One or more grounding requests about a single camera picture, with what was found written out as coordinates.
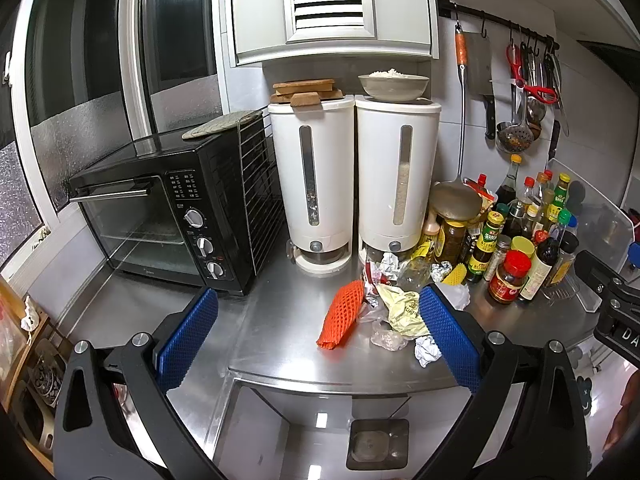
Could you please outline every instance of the bowl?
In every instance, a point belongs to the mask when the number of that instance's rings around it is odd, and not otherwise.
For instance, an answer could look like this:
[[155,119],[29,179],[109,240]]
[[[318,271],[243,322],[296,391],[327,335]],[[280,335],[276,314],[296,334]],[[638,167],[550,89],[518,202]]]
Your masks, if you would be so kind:
[[406,103],[420,97],[427,89],[429,78],[421,75],[380,77],[361,75],[364,91],[374,99],[391,103]]

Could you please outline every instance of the dispenser window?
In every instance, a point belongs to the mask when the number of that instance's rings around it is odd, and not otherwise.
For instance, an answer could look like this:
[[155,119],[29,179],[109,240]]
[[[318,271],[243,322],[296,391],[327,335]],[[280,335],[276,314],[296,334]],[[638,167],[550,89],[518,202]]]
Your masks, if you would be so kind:
[[300,151],[302,152],[302,171],[305,176],[306,214],[309,225],[319,225],[318,194],[316,193],[316,167],[314,165],[314,144],[311,126],[300,126]]
[[406,197],[409,189],[409,161],[411,159],[411,140],[414,129],[408,124],[400,127],[400,156],[398,160],[398,180],[396,183],[396,204],[394,205],[394,225],[402,225],[406,209]]

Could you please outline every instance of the window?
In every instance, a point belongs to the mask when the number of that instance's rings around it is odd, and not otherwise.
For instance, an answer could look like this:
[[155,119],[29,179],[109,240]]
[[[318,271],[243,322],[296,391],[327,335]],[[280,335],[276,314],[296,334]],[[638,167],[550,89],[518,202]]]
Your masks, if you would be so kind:
[[211,0],[142,0],[146,89],[158,133],[222,115]]
[[118,0],[34,0],[26,100],[33,147],[56,211],[68,178],[130,142],[120,82]]
[[[0,31],[2,69],[11,50],[17,11]],[[0,267],[42,225],[22,171],[15,142],[11,91],[6,81],[0,85]]]

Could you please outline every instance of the white rice dispenser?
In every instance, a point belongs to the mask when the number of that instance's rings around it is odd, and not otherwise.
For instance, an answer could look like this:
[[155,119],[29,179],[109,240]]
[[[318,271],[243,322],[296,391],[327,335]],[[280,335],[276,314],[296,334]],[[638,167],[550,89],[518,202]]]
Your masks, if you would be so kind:
[[269,105],[284,209],[296,263],[328,274],[351,258],[354,98]]
[[442,107],[356,96],[356,108],[360,238],[379,251],[411,249],[427,209]]

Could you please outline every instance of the red lid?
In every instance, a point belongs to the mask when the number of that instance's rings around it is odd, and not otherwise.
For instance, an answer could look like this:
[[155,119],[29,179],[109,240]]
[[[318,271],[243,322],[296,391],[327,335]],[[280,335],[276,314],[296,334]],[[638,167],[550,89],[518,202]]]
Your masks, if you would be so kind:
[[504,270],[516,278],[523,278],[531,268],[531,260],[521,251],[507,251],[504,259]]

